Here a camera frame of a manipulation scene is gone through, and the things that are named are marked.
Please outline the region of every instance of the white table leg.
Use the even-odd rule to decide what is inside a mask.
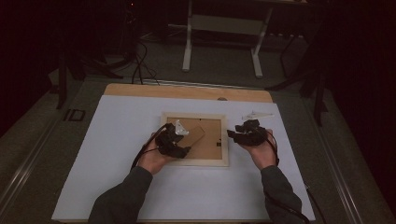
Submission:
[[[257,78],[262,78],[262,67],[260,66],[259,51],[262,47],[262,41],[264,40],[265,32],[267,31],[268,27],[268,22],[271,19],[272,11],[272,7],[268,8],[265,21],[262,23],[262,28],[260,30],[259,41],[257,42],[256,47],[251,49],[251,58],[253,60],[254,73],[256,74]]]
[[[189,17],[187,18],[187,42],[186,49],[184,50],[184,59],[183,59],[183,72],[190,71],[190,60],[191,60],[191,16],[192,16],[192,0],[189,1]]]

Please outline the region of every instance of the table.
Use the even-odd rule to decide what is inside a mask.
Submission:
[[[247,113],[251,112],[251,106],[257,106],[275,114],[264,124],[278,127],[274,134],[278,136],[278,145],[284,148],[279,151],[279,167],[302,199],[304,214],[315,219],[277,107],[271,102],[267,91],[110,84],[99,102],[52,218],[62,222],[86,221],[94,199],[127,175],[131,158],[139,149],[131,149],[131,145],[144,143],[147,133],[158,129],[158,120],[153,117],[159,117],[162,111],[226,111],[227,122],[233,127],[241,119],[239,112],[233,114],[235,111]],[[136,124],[139,126],[134,131],[131,127]],[[163,167],[153,179],[138,220],[268,220],[260,173],[251,158],[237,144],[229,146],[229,157],[229,167]]]
[[[257,44],[251,49],[251,58],[253,61],[254,72],[257,78],[262,77],[262,67],[260,65],[259,51],[262,47],[262,41],[271,19],[273,9],[276,4],[294,4],[294,5],[307,5],[305,0],[297,2],[294,0],[254,0],[247,1],[247,3],[267,3],[268,8],[264,12],[265,19],[263,21],[257,20],[244,20],[235,18],[224,18],[217,16],[197,15],[192,13],[192,0],[189,0],[188,19],[187,19],[187,41],[184,51],[182,70],[185,72],[190,71],[191,62],[191,32],[192,30],[206,30],[217,31],[225,33],[243,34],[243,35],[256,35],[258,37]]]

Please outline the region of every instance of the sleeve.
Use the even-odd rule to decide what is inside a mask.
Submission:
[[[152,174],[136,166],[122,183],[96,199],[88,223],[136,223],[151,181]]]
[[[301,212],[302,202],[300,198],[293,192],[288,179],[277,166],[268,166],[262,169],[261,173],[265,193],[286,206]],[[274,223],[304,223],[302,219],[272,203],[267,197],[265,198],[265,208]]]

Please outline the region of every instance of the white table surface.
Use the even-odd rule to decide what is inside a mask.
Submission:
[[[314,220],[304,182],[276,104],[133,96],[102,96],[53,213],[55,220],[88,219],[95,199],[127,176],[135,155],[161,125],[162,112],[224,114],[228,129],[251,113],[278,143],[279,168]],[[229,138],[229,167],[165,166],[151,183],[140,221],[269,220],[261,175],[248,153]]]

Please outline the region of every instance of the wooden picture frame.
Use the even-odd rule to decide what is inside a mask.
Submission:
[[[193,134],[199,134],[195,130],[202,129],[204,134],[195,137],[198,140],[194,141],[186,158],[169,162],[169,164],[186,166],[229,165],[227,120],[225,115],[163,112],[161,125],[169,122],[175,124],[177,119],[187,131],[194,131],[194,133],[189,133],[190,136],[187,135],[186,139],[192,138]],[[179,142],[181,147],[185,147],[182,146],[183,140],[184,138]]]

